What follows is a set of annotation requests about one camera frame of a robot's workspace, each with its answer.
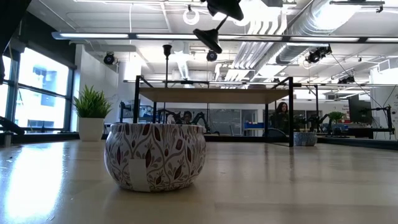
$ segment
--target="decorative bowl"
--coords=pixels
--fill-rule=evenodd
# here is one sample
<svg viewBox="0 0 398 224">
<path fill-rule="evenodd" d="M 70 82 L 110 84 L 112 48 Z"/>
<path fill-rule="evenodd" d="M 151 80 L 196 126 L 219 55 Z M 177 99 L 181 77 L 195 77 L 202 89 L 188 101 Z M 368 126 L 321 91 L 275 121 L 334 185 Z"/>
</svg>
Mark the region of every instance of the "decorative bowl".
<svg viewBox="0 0 398 224">
<path fill-rule="evenodd" d="M 122 188 L 161 192 L 189 186 L 205 163 L 204 127 L 181 124 L 112 124 L 106 169 Z"/>
<path fill-rule="evenodd" d="M 316 133 L 294 132 L 293 137 L 295 146 L 314 146 L 318 141 Z"/>
</svg>

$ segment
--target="computer monitor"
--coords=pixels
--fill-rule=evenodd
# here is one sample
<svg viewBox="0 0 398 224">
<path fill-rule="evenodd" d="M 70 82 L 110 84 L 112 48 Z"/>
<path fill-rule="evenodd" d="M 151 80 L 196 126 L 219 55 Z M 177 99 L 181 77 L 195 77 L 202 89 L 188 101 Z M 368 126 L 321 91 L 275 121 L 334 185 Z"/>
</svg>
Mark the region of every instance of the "computer monitor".
<svg viewBox="0 0 398 224">
<path fill-rule="evenodd" d="M 351 122 L 372 124 L 371 102 L 358 99 L 349 99 L 349 118 Z"/>
</svg>

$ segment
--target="white planter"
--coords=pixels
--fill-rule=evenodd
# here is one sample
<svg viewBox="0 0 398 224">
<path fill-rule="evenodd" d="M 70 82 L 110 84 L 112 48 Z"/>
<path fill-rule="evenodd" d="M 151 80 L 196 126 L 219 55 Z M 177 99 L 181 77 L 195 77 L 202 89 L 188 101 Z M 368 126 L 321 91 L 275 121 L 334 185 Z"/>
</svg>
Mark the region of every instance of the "white planter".
<svg viewBox="0 0 398 224">
<path fill-rule="evenodd" d="M 79 137 L 82 141 L 100 141 L 103 129 L 103 118 L 79 118 Z"/>
</svg>

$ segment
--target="black stand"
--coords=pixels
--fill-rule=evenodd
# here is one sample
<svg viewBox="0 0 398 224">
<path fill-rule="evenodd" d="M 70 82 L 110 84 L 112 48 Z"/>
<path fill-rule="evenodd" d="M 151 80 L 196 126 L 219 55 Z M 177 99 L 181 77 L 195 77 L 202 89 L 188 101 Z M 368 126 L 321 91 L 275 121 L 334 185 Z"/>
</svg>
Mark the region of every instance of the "black stand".
<svg viewBox="0 0 398 224">
<path fill-rule="evenodd" d="M 163 45 L 163 54 L 166 56 L 166 81 L 164 83 L 164 88 L 167 88 L 167 83 L 169 81 L 169 56 L 171 54 L 172 46 L 169 44 Z M 166 102 L 163 103 L 163 109 L 166 109 Z M 166 123 L 166 114 L 163 115 L 163 123 Z"/>
</svg>

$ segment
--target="security camera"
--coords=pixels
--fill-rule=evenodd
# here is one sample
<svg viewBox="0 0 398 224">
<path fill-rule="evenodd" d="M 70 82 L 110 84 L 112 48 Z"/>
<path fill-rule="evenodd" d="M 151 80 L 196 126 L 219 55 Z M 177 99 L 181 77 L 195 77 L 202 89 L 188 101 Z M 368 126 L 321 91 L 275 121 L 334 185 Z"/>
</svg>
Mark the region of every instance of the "security camera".
<svg viewBox="0 0 398 224">
<path fill-rule="evenodd" d="M 208 62 L 214 62 L 215 60 L 217 60 L 216 52 L 209 50 L 209 52 L 207 53 L 206 59 Z"/>
<path fill-rule="evenodd" d="M 114 53 L 113 52 L 107 52 L 106 56 L 104 58 L 104 63 L 106 65 L 113 65 L 115 64 L 116 60 L 114 58 Z"/>
</svg>

